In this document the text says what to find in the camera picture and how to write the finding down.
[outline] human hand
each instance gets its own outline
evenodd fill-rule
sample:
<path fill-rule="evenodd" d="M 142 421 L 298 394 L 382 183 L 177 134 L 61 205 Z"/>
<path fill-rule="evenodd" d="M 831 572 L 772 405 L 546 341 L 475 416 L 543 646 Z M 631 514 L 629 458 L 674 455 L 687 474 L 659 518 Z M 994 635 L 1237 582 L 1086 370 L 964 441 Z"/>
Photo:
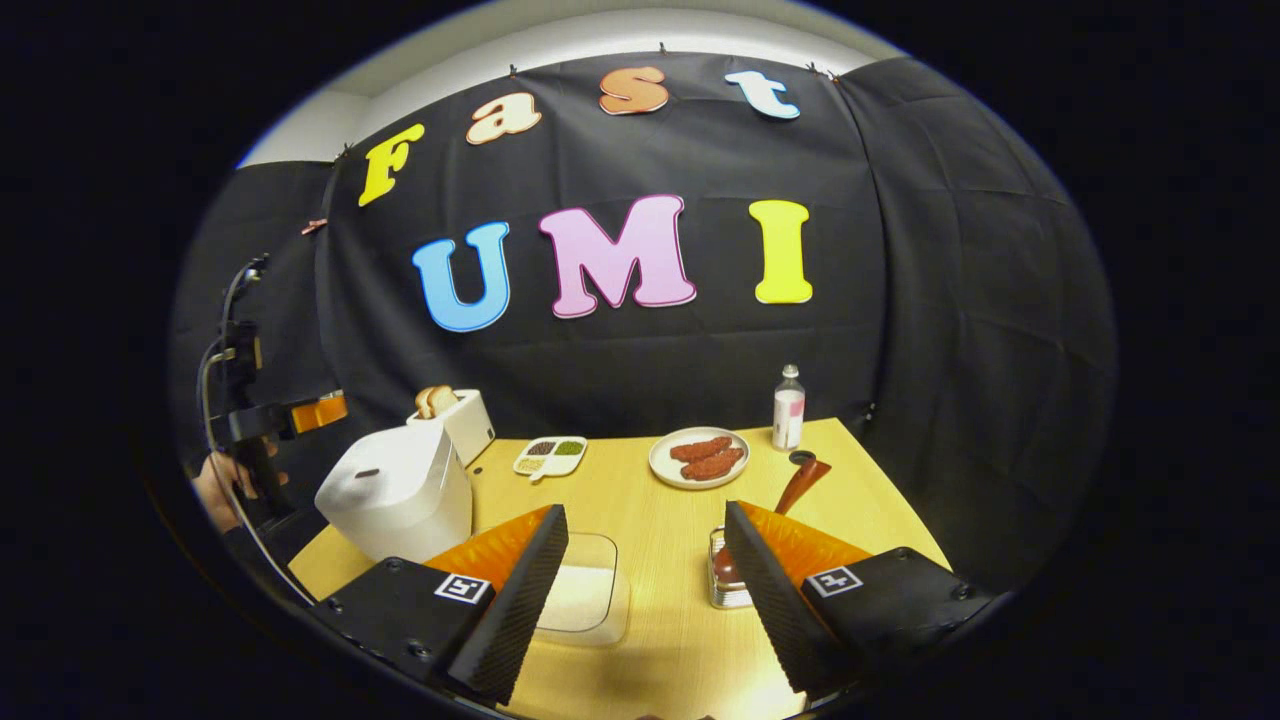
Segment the human hand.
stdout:
<path fill-rule="evenodd" d="M 279 452 L 275 443 L 268 442 L 266 438 L 262 442 L 266 443 L 266 455 L 269 457 L 274 457 Z M 257 491 L 248 482 L 248 470 L 232 460 L 230 456 L 214 452 L 205 459 L 205 465 L 200 469 L 200 474 L 191 483 L 196 489 L 196 496 L 200 497 L 200 502 L 205 506 L 205 511 L 209 512 L 209 519 L 212 520 L 214 527 L 218 528 L 219 533 L 225 533 L 232 528 L 239 527 L 239 518 L 236 516 L 236 509 L 232 507 L 227 495 L 223 493 L 223 487 L 218 483 L 218 475 L 214 474 L 214 462 L 218 464 L 218 474 L 230 484 L 238 486 L 250 498 L 257 500 Z M 280 473 L 279 478 L 282 486 L 289 482 L 289 475 L 285 473 Z"/>

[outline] cable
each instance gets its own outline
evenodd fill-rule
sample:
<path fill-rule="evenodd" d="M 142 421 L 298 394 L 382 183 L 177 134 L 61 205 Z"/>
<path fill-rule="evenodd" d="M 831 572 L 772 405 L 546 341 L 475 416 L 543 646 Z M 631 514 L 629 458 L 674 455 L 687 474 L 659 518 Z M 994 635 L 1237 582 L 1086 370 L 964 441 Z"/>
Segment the cable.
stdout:
<path fill-rule="evenodd" d="M 236 511 L 236 516 L 241 521 L 241 525 L 248 532 L 250 537 L 253 538 L 253 544 L 256 544 L 257 548 L 262 551 L 262 557 L 266 557 L 268 564 L 271 565 L 271 569 L 275 570 L 275 574 L 279 575 L 280 579 L 284 580 L 294 592 L 297 592 L 298 597 L 301 597 L 303 600 L 303 602 L 306 602 L 308 606 L 310 605 L 315 605 L 316 601 L 315 601 L 314 597 L 311 597 L 311 593 L 308 593 L 303 588 L 298 587 L 288 577 L 288 574 L 284 573 L 284 570 L 280 570 L 280 566 L 276 565 L 275 559 L 271 557 L 270 551 L 266 550 L 266 546 L 262 543 L 262 539 L 257 536 L 257 532 L 253 530 L 253 524 L 250 523 L 248 516 L 244 514 L 244 509 L 239 503 L 239 497 L 236 496 L 236 492 L 232 488 L 230 483 L 218 470 L 218 462 L 212 460 L 212 454 L 218 452 L 218 448 L 216 448 L 218 443 L 214 441 L 214 421 L 209 416 L 209 368 L 210 368 L 210 365 L 214 361 L 221 361 L 221 360 L 223 360 L 223 355 L 221 354 L 214 355 L 212 357 L 206 357 L 204 360 L 204 363 L 201 363 L 201 369 L 200 369 L 200 378 L 201 378 L 201 383 L 200 383 L 200 386 L 201 386 L 201 393 L 200 393 L 200 400 L 201 400 L 201 418 L 204 419 L 204 424 L 205 424 L 205 445 L 209 447 L 209 452 L 210 452 L 209 466 L 212 468 L 212 470 L 214 470 L 214 478 L 218 479 L 218 486 L 223 489 L 223 495 L 227 496 L 227 501 L 230 502 L 232 509 Z M 239 479 L 239 468 L 238 466 L 236 468 L 236 475 L 237 475 L 237 479 Z"/>

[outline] wooden table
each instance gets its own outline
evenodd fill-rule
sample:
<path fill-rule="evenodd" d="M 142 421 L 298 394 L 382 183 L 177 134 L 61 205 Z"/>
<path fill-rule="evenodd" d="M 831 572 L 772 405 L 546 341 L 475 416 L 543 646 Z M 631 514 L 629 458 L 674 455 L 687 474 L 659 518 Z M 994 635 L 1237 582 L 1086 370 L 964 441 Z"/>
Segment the wooden table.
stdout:
<path fill-rule="evenodd" d="M 579 469 L 532 486 L 512 462 L 527 441 L 497 439 L 468 466 L 475 528 L 497 525 L 548 503 L 563 503 L 570 532 L 602 533 L 618 544 L 631 582 L 622 641 L 567 647 L 535 639 L 511 705 L 515 715 L 547 720 L 777 720 L 800 712 L 754 609 L 721 610 L 709 601 L 708 533 L 724 523 L 724 502 L 769 510 L 796 466 L 769 445 L 769 428 L 739 430 L 751 460 L 733 482 L 685 491 L 649 469 L 657 438 L 589 439 Z M 832 466 L 787 515 L 878 553 L 909 546 L 948 568 L 928 529 L 861 445 L 836 419 L 805 423 L 801 448 Z M 472 470 L 483 468 L 477 475 Z M 289 562 L 319 598 L 337 592 L 372 560 L 325 528 Z"/>

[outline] bottle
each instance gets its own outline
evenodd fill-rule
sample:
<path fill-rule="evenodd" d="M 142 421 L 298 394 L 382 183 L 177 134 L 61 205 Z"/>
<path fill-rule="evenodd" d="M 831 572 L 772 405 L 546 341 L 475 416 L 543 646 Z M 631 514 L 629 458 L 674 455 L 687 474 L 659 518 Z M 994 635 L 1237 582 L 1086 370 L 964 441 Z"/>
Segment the bottle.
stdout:
<path fill-rule="evenodd" d="M 804 425 L 804 388 L 796 378 L 800 370 L 795 365 L 782 368 L 782 382 L 773 388 L 773 447 L 795 450 L 800 446 L 800 429 Z"/>

